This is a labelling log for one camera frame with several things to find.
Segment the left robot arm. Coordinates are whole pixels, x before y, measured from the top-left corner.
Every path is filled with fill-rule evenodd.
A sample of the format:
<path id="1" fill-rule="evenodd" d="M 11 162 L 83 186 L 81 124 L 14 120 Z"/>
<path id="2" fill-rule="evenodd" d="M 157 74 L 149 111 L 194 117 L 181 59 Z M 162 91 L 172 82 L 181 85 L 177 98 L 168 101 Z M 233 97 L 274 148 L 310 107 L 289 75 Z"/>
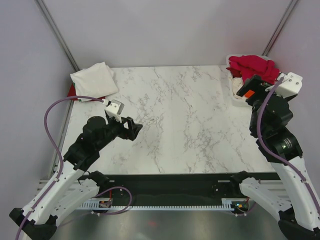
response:
<path id="1" fill-rule="evenodd" d="M 61 222 L 90 198 L 104 197 L 110 191 L 109 179 L 99 171 L 67 194 L 70 186 L 100 158 L 100 151 L 116 138 L 134 141 L 142 124 L 131 117 L 91 117 L 82 133 L 69 147 L 55 173 L 36 197 L 23 208 L 14 208 L 9 216 L 32 240 L 49 240 Z"/>

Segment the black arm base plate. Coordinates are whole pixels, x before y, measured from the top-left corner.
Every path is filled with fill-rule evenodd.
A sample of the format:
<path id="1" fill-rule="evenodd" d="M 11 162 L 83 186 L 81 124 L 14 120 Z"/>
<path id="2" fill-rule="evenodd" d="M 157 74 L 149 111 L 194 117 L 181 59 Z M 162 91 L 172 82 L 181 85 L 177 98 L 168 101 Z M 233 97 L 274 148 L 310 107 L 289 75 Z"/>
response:
<path id="1" fill-rule="evenodd" d="M 244 199 L 230 182 L 233 173 L 107 175 L 102 189 L 113 188 L 113 206 L 213 206 L 223 199 Z"/>

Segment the crimson red t shirt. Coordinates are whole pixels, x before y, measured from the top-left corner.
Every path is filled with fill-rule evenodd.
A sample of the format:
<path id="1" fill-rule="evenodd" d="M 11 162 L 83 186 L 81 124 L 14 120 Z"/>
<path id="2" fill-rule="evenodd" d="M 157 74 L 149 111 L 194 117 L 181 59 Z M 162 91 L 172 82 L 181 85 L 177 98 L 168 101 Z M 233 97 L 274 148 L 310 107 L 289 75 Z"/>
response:
<path id="1" fill-rule="evenodd" d="M 280 70 L 273 60 L 266 60 L 257 55 L 232 55 L 228 58 L 229 70 L 233 78 L 242 78 L 243 83 L 254 75 L 271 85 L 275 84 Z"/>

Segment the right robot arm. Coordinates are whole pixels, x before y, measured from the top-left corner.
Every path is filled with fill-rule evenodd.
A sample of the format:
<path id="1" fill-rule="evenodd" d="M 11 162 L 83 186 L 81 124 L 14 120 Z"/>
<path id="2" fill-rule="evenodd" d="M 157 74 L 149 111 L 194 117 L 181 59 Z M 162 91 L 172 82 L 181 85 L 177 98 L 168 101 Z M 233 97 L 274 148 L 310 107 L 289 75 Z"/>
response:
<path id="1" fill-rule="evenodd" d="M 293 118 L 289 101 L 302 87 L 302 77 L 280 73 L 271 85 L 258 75 L 247 79 L 237 91 L 242 97 L 252 91 L 246 103 L 252 107 L 249 130 L 258 149 L 279 176 L 289 200 L 283 200 L 263 187 L 246 171 L 233 175 L 229 191 L 245 196 L 264 208 L 277 221 L 288 240 L 320 238 L 320 198 L 306 169 L 302 148 L 287 129 Z"/>

